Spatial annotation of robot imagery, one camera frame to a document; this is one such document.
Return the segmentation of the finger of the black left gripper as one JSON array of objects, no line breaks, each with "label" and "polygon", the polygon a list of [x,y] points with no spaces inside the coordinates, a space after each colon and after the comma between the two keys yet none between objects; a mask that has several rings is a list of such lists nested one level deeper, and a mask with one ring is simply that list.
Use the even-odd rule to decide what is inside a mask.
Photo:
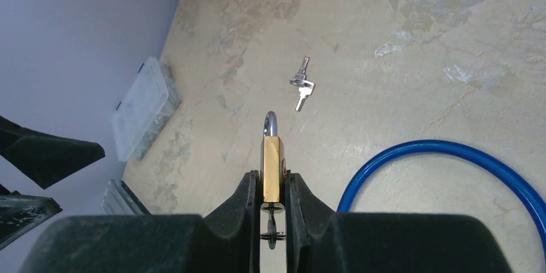
[{"label": "finger of the black left gripper", "polygon": [[41,133],[1,117],[1,156],[42,189],[105,155],[98,143]]},{"label": "finger of the black left gripper", "polygon": [[53,198],[10,192],[1,185],[1,250],[61,211]]}]

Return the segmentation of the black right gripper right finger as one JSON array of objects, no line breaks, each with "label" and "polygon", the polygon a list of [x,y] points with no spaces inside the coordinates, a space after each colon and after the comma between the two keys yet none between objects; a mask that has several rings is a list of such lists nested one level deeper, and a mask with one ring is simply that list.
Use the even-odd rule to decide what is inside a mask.
[{"label": "black right gripper right finger", "polygon": [[335,212],[289,174],[289,272],[510,272],[478,219],[458,214]]}]

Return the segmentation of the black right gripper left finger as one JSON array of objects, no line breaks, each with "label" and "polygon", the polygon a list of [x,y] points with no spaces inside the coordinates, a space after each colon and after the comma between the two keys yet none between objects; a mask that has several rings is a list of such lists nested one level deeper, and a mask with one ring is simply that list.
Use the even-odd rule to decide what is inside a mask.
[{"label": "black right gripper left finger", "polygon": [[256,272],[258,174],[207,216],[71,216],[53,222],[22,272]]}]

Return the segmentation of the small padlock key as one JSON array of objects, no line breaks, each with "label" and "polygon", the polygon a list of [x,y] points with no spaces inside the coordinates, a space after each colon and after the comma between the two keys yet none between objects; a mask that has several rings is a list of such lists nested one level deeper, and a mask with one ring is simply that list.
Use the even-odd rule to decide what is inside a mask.
[{"label": "small padlock key", "polygon": [[262,208],[262,211],[267,212],[267,232],[260,234],[260,239],[267,241],[270,250],[276,248],[278,241],[285,241],[286,234],[284,232],[277,231],[275,214],[283,211],[283,206],[280,203],[266,203]]}]

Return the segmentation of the brass padlock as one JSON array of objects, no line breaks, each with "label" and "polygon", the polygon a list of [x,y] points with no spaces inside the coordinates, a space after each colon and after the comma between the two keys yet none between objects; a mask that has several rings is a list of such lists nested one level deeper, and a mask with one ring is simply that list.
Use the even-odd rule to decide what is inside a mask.
[{"label": "brass padlock", "polygon": [[287,175],[285,149],[278,136],[278,122],[274,111],[265,115],[261,143],[261,169],[259,178],[263,188],[261,210],[279,212],[284,209],[283,186]]}]

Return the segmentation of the silver key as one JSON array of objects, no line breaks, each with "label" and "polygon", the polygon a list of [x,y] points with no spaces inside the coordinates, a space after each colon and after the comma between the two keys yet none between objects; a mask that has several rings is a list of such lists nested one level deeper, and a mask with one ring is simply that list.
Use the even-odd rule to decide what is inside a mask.
[{"label": "silver key", "polygon": [[299,71],[294,75],[294,78],[290,80],[291,85],[302,86],[306,80],[306,69],[309,63],[310,57],[306,56],[303,59],[302,65]]}]

